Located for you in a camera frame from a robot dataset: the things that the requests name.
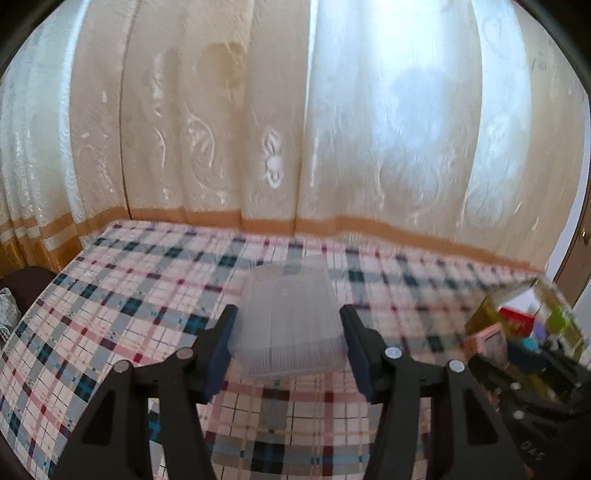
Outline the teal block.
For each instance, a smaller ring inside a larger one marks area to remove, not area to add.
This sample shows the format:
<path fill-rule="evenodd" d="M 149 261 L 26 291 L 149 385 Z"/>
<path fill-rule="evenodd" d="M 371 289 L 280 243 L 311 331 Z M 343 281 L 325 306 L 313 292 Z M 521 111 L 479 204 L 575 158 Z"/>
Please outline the teal block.
<path fill-rule="evenodd" d="M 528 352 L 539 354 L 541 351 L 538 343 L 533 338 L 530 338 L 530 337 L 521 339 L 520 345 L 524 350 L 526 350 Z"/>

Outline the red printed box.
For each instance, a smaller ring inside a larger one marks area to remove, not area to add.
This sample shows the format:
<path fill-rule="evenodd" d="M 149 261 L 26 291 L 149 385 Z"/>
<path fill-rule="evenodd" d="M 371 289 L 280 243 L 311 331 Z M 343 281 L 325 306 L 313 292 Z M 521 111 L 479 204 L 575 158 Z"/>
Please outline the red printed box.
<path fill-rule="evenodd" d="M 502 307 L 498 314 L 502 318 L 502 324 L 508 336 L 527 338 L 531 335 L 535 324 L 534 316 L 508 307 Z"/>

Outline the cream lace curtain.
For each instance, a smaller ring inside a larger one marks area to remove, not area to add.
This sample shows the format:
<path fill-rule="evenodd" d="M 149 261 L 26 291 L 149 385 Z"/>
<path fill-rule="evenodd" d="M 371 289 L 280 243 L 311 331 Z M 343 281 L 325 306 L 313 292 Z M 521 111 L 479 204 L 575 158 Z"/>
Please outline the cream lace curtain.
<path fill-rule="evenodd" d="M 1 254 L 60 270 L 130 219 L 548 269 L 589 154 L 514 1 L 64 1 L 1 76 Z"/>

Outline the green soccer dice cube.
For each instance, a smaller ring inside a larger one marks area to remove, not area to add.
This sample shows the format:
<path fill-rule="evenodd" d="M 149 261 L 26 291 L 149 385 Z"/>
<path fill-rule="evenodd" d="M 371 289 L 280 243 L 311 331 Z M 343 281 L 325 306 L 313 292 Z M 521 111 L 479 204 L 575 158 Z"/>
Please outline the green soccer dice cube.
<path fill-rule="evenodd" d="M 572 316 L 570 313 L 558 307 L 551 311 L 551 314 L 546 319 L 545 328 L 550 335 L 563 335 L 571 326 Z"/>

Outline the grey knitted cloth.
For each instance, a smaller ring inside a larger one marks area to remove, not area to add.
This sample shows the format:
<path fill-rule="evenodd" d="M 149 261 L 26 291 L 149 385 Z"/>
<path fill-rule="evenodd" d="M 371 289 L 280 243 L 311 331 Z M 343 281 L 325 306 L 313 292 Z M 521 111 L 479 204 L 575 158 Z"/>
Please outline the grey knitted cloth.
<path fill-rule="evenodd" d="M 0 336 L 5 344 L 21 319 L 21 312 L 10 290 L 0 290 Z"/>

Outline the purple block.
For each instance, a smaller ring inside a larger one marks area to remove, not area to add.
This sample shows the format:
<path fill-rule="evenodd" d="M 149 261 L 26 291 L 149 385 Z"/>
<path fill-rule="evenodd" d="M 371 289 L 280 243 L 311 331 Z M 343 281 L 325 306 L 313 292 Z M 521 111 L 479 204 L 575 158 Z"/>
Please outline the purple block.
<path fill-rule="evenodd" d="M 545 338 L 547 336 L 547 332 L 545 329 L 545 325 L 543 322 L 535 321 L 532 334 L 538 338 Z"/>

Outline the gold tin storage box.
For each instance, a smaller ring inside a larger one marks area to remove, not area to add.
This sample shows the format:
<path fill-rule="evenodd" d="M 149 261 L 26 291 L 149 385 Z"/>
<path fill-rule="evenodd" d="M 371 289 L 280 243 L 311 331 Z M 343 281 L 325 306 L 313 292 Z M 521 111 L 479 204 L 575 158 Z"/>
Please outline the gold tin storage box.
<path fill-rule="evenodd" d="M 466 334 L 470 336 L 496 323 L 502 324 L 502 318 L 498 314 L 502 307 L 532 315 L 535 317 L 535 321 L 543 322 L 544 325 L 553 309 L 558 307 L 566 309 L 572 316 L 572 323 L 563 335 L 550 335 L 546 331 L 547 336 L 545 338 L 538 338 L 532 333 L 529 337 L 540 344 L 546 341 L 550 342 L 552 346 L 563 351 L 567 357 L 575 361 L 579 361 L 584 357 L 589 341 L 575 320 L 573 311 L 565 302 L 562 294 L 545 278 L 528 278 L 493 286 L 466 323 Z M 508 336 L 506 331 L 505 335 L 511 340 L 523 339 Z"/>

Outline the wooden door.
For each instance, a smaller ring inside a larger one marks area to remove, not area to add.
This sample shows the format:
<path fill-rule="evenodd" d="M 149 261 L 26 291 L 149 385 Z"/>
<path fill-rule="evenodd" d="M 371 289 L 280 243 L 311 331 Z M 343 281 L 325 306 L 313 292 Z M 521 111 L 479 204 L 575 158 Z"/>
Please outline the wooden door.
<path fill-rule="evenodd" d="M 590 175 L 587 175 L 585 196 L 573 236 L 557 273 L 552 278 L 570 307 L 575 306 L 590 280 L 590 244 L 585 246 L 581 241 L 582 229 L 590 234 Z"/>

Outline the clear plastic toothpick box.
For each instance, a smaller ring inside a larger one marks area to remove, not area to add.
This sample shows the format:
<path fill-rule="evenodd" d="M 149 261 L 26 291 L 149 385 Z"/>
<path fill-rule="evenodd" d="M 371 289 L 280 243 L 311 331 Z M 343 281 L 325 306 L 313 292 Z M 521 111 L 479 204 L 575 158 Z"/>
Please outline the clear plastic toothpick box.
<path fill-rule="evenodd" d="M 228 349 L 246 377 L 341 370 L 346 339 L 321 255 L 261 265 L 245 281 Z"/>

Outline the dark brown chair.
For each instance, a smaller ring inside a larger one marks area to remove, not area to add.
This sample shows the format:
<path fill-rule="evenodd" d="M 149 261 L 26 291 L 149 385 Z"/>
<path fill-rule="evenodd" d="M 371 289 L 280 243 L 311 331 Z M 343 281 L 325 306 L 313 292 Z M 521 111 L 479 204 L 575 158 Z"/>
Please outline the dark brown chair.
<path fill-rule="evenodd" d="M 0 286 L 11 292 L 20 313 L 24 315 L 56 276 L 55 272 L 46 268 L 29 266 L 4 277 Z"/>

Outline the plaid tablecloth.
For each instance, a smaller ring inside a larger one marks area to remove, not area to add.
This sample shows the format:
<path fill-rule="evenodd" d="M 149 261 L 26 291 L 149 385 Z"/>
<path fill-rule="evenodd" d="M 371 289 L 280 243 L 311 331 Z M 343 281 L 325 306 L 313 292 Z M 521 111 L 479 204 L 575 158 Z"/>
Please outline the plaid tablecloth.
<path fill-rule="evenodd" d="M 466 322 L 492 288 L 530 275 L 402 246 L 118 222 L 35 297 L 2 349 L 2 438 L 46 478 L 114 362 L 165 359 L 238 302 L 253 268 L 310 256 L 325 258 L 339 304 L 437 364 L 462 356 Z M 260 382 L 231 368 L 199 416 L 221 479 L 359 479 L 380 410 L 346 369 Z"/>

